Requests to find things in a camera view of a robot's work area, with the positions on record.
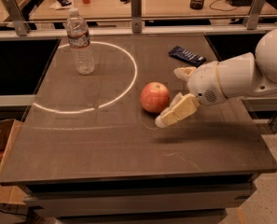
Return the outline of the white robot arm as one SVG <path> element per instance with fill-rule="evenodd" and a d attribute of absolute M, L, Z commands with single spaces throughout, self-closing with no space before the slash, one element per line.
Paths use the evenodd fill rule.
<path fill-rule="evenodd" d="M 155 119 L 165 128 L 194 114 L 200 105 L 218 105 L 233 97 L 259 97 L 277 93 L 277 29 L 266 33 L 255 52 L 173 70 L 187 84 L 187 94 L 178 93 Z"/>

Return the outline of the white rounded gripper body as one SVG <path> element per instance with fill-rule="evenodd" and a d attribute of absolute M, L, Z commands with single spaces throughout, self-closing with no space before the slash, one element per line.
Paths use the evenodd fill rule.
<path fill-rule="evenodd" d="M 187 89 L 201 105 L 217 105 L 227 100 L 218 77 L 218 62 L 210 62 L 196 68 L 188 77 Z"/>

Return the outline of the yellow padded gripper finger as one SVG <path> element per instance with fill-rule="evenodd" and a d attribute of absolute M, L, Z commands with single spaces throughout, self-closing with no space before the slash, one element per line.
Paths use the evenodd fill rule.
<path fill-rule="evenodd" d="M 183 95 L 177 93 L 170 105 L 155 119 L 155 124 L 165 128 L 193 115 L 200 106 L 199 100 L 191 93 Z"/>
<path fill-rule="evenodd" d="M 195 67 L 179 67 L 173 70 L 175 76 L 185 82 L 188 82 L 190 75 L 196 70 Z"/>

